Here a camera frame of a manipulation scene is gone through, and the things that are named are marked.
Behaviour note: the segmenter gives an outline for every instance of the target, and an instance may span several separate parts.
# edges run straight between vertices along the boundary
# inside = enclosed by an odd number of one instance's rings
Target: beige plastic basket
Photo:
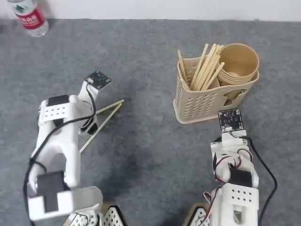
[[[198,58],[183,59],[187,82],[190,85],[192,77],[199,62]],[[220,86],[217,79],[208,90],[191,91],[183,80],[181,70],[178,67],[176,93],[174,98],[174,111],[177,120],[182,124],[205,121],[217,118],[217,112],[235,108],[239,105],[247,92],[259,79],[259,73],[243,85]],[[240,90],[236,97],[229,99],[227,93]]]

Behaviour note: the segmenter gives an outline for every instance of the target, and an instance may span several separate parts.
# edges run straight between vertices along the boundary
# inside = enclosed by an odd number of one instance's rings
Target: gray carpet
[[[125,103],[82,155],[81,186],[96,185],[131,226],[180,226],[202,192],[218,186],[210,142],[217,120],[181,125],[173,109],[176,50],[196,57],[205,43],[243,42],[261,59],[261,78],[241,110],[248,135],[279,189],[265,226],[301,222],[301,23],[51,20],[42,38],[0,21],[0,225],[28,225],[22,182],[37,138],[42,100],[79,92],[96,69],[112,78],[101,108]],[[62,167],[57,158],[52,169]],[[262,207],[273,182],[255,160]],[[39,222],[58,226],[64,218]]]

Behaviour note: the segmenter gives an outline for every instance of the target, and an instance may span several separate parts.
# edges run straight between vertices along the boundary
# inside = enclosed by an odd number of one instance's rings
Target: red bottle label
[[[20,18],[23,27],[29,30],[36,29],[45,22],[45,18],[38,8],[35,8],[28,15],[16,14],[16,16]]]

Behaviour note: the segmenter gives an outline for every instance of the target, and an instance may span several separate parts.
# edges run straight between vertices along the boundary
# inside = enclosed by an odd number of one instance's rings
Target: perforated metal plate
[[[203,207],[198,207],[189,226],[200,226],[205,215],[206,215],[205,209]],[[204,222],[204,224],[202,226],[210,226],[209,218],[207,218],[207,220]]]
[[[70,226],[97,226],[98,218],[94,211],[75,213]]]
[[[125,226],[115,207],[110,207],[103,217],[103,226]]]

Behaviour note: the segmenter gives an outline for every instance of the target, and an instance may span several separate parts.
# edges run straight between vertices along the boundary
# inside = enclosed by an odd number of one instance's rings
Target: white wall
[[[38,0],[48,18],[301,21],[301,0]],[[15,18],[0,0],[0,18]]]

